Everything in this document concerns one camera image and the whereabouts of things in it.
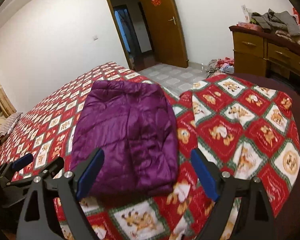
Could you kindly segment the purple hooded down jacket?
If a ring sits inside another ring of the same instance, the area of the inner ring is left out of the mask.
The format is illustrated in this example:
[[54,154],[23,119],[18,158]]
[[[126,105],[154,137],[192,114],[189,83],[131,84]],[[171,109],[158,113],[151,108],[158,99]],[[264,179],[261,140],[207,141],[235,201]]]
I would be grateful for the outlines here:
[[177,121],[159,85],[96,81],[76,124],[70,167],[96,148],[104,163],[96,197],[167,194],[178,176]]

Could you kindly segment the clothes pile on floor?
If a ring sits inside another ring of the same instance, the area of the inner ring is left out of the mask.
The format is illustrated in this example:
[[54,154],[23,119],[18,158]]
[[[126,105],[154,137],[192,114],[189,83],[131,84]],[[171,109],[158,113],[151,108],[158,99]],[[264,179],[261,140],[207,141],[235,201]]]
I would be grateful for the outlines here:
[[207,65],[207,77],[219,74],[234,74],[234,59],[225,57],[224,59],[213,59]]

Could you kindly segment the clothes pile on dresser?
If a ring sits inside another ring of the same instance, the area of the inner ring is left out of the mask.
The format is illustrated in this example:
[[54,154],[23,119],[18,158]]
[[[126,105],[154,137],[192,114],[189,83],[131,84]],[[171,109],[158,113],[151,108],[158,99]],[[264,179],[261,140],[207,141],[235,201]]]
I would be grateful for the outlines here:
[[244,22],[238,22],[237,26],[274,34],[290,42],[300,45],[300,19],[296,12],[291,15],[288,11],[275,12],[271,9],[264,14],[251,12],[245,5],[241,6],[244,14]]

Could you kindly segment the striped pillow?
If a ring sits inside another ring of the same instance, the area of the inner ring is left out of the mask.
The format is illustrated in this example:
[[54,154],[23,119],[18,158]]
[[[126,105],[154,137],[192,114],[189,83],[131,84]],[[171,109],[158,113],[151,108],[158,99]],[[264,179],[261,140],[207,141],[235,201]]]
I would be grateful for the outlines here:
[[5,123],[0,127],[0,143],[4,142],[10,136],[21,119],[21,115],[22,112],[16,112],[6,118]]

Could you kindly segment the beige patterned curtain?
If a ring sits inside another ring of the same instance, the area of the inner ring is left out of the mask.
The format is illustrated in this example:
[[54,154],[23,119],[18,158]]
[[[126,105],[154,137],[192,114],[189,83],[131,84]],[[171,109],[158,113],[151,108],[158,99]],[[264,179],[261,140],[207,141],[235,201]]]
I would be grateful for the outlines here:
[[15,107],[12,105],[11,101],[9,100],[7,94],[5,93],[1,83],[0,83],[0,109],[2,114],[5,117],[9,117],[13,113],[16,113]]

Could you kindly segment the red patchwork bear quilt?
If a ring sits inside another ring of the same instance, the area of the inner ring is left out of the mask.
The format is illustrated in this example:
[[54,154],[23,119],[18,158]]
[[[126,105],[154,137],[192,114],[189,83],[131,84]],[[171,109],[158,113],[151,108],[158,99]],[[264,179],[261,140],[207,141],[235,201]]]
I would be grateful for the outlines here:
[[[156,84],[109,62],[65,84],[38,103],[0,145],[0,165],[31,153],[31,164],[13,180],[36,176],[55,158],[57,178],[70,171],[72,141],[88,93],[96,81]],[[277,216],[300,170],[300,142],[292,99],[284,92],[221,74],[195,82],[180,96],[161,87],[177,121],[178,176],[173,190],[154,196],[96,197],[80,201],[99,239],[195,239],[215,203],[191,165],[191,151],[235,178],[261,179]]]

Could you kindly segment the brown wooden dresser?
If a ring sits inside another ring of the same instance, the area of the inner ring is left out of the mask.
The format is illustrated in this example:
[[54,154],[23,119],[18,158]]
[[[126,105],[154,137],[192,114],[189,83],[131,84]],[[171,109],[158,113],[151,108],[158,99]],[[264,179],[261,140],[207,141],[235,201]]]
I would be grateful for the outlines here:
[[234,72],[270,77],[272,73],[285,79],[300,78],[300,45],[273,34],[229,27],[234,44]]

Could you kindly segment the brown wooden door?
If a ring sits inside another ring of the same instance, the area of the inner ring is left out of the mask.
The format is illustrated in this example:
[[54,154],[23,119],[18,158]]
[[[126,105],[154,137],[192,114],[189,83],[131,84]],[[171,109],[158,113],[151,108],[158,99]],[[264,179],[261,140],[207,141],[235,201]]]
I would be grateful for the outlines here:
[[[155,7],[151,0],[140,0],[146,15],[157,61],[187,68],[189,60],[175,0],[161,0]],[[175,17],[177,24],[168,20]]]

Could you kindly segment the dark wooden door frame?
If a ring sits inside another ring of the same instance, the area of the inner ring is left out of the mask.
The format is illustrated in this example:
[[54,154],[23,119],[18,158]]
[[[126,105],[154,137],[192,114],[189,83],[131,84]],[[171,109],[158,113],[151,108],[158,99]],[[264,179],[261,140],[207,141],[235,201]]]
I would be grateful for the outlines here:
[[136,72],[157,64],[147,19],[140,0],[106,0],[128,63]]

